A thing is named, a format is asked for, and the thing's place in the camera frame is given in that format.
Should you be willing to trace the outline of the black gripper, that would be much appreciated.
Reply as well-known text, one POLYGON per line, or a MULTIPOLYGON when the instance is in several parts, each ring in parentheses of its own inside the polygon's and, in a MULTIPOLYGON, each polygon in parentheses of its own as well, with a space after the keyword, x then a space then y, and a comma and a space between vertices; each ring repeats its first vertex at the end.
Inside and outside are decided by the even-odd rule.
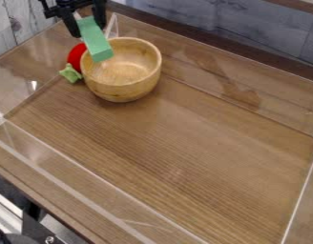
POLYGON ((39 0, 43 6, 43 13, 47 18, 60 17, 65 23, 69 34, 75 38, 80 38, 81 34, 73 12, 83 7, 92 6, 91 11, 94 15, 95 23, 100 29, 106 28, 107 25, 107 13, 106 4, 107 0, 56 0, 56 5, 49 6, 47 0, 39 0))

